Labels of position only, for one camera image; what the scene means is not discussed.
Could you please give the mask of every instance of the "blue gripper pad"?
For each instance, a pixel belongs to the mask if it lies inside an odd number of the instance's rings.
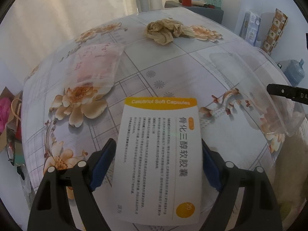
[[[210,154],[212,151],[210,151],[209,148],[206,148],[204,145],[206,144],[202,140],[203,172],[205,173],[210,185],[214,187],[218,192],[220,192],[223,188],[221,183],[221,171],[219,170],[218,165]]]
[[[115,150],[116,149],[113,148],[106,149],[105,152],[102,153],[99,161],[95,164],[92,171],[92,179],[89,185],[92,191],[102,185],[103,179],[115,155]]]

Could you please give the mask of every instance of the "green basket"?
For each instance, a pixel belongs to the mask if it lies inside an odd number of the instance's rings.
[[[221,8],[222,0],[207,0],[206,3]]]

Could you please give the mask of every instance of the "table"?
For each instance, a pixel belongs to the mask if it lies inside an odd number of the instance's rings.
[[[222,18],[224,16],[224,11],[219,8],[206,8],[206,7],[200,7],[200,6],[183,6],[179,1],[166,1],[165,2],[165,8],[176,8],[176,7],[183,7],[186,9],[191,10],[192,12],[195,12],[199,15],[202,15],[204,17],[207,17],[219,24],[222,22]]]
[[[211,42],[179,37],[162,46],[144,36],[146,25],[162,18],[173,18],[187,26],[203,25],[221,33],[223,38]],[[58,150],[58,155],[59,152],[62,154],[65,151],[70,153],[72,160],[86,160],[92,152],[100,150],[109,138],[117,140],[124,99],[128,96],[196,98],[199,108],[213,110],[210,117],[200,113],[201,134],[208,146],[217,150],[225,161],[230,160],[240,168],[254,169],[261,165],[265,171],[269,171],[277,158],[284,135],[278,139],[266,139],[260,130],[261,117],[249,103],[253,101],[250,94],[232,98],[229,102],[234,107],[230,104],[223,104],[221,107],[216,103],[221,103],[223,95],[230,90],[242,91],[244,84],[241,82],[245,77],[241,76],[241,69],[233,68],[230,63],[218,67],[218,63],[214,62],[217,53],[225,56],[236,52],[263,84],[272,80],[286,84],[280,71],[265,55],[223,26],[185,8],[143,12],[116,19],[105,25],[112,23],[118,26],[107,33],[92,30],[59,47],[40,63],[38,70],[25,82],[22,138],[26,166],[35,191],[43,178],[44,163],[48,157],[46,146],[51,145],[56,138],[63,147],[62,151]],[[63,94],[65,71],[74,56],[72,53],[79,46],[107,42],[117,42],[125,46],[114,87],[105,96],[107,109],[96,119],[84,117],[79,128],[69,127],[68,117],[54,122],[54,113],[50,113],[49,108],[55,96]],[[62,158],[63,160],[56,164],[59,169],[73,163],[72,160],[65,160],[64,156]],[[204,211],[200,222],[189,227],[160,228],[121,222],[114,219],[108,210],[112,173],[113,164],[103,185],[94,192],[96,202],[112,230],[199,230],[217,196],[215,189],[209,186],[204,177]],[[75,201],[69,201],[76,226],[82,229]]]

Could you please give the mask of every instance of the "orange circle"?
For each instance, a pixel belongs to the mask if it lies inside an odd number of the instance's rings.
[[[195,212],[195,206],[191,202],[183,202],[177,207],[177,216],[181,218],[188,218]]]

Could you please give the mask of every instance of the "pink bag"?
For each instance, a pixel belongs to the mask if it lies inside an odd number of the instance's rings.
[[[9,119],[10,110],[11,110],[10,99],[6,97],[0,99],[0,133],[3,132],[5,128],[5,124],[7,123],[7,120]]]

